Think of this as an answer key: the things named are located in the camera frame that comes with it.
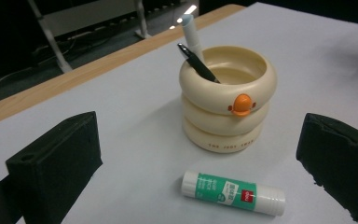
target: glue stick label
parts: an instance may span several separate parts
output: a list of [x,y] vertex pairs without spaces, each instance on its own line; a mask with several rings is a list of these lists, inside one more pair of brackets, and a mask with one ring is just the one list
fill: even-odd
[[256,184],[199,174],[195,197],[208,202],[254,210]]

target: stacked rings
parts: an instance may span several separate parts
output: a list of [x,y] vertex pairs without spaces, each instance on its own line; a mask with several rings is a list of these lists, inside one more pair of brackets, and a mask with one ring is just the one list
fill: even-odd
[[260,135],[277,85],[275,70],[263,56],[240,47],[215,47],[203,55],[221,83],[200,77],[183,63],[179,81],[185,133],[214,152],[243,150]]

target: glue stick cap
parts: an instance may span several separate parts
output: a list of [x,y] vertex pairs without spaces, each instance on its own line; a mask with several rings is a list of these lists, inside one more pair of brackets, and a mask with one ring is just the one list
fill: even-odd
[[196,195],[198,172],[186,171],[182,181],[182,194],[194,198]]
[[285,197],[281,189],[257,185],[255,212],[281,216],[284,212]]

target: pen holder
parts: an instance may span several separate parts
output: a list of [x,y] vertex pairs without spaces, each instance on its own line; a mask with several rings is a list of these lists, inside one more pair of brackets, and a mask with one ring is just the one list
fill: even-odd
[[179,81],[185,133],[199,147],[214,152],[246,149],[260,135],[269,111],[277,86],[275,70],[260,54],[240,47],[214,47],[203,56],[220,84],[183,63]]

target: white table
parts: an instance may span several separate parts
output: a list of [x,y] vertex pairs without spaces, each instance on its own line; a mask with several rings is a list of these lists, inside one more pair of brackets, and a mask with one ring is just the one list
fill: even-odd
[[[103,166],[63,223],[353,223],[296,160],[307,112],[358,128],[358,24],[255,4],[200,30],[203,47],[236,45],[265,55],[278,88],[259,138],[234,154],[192,144],[182,130],[179,39],[0,121],[5,160],[60,121],[97,113]],[[270,217],[180,194],[186,170],[282,188]]]

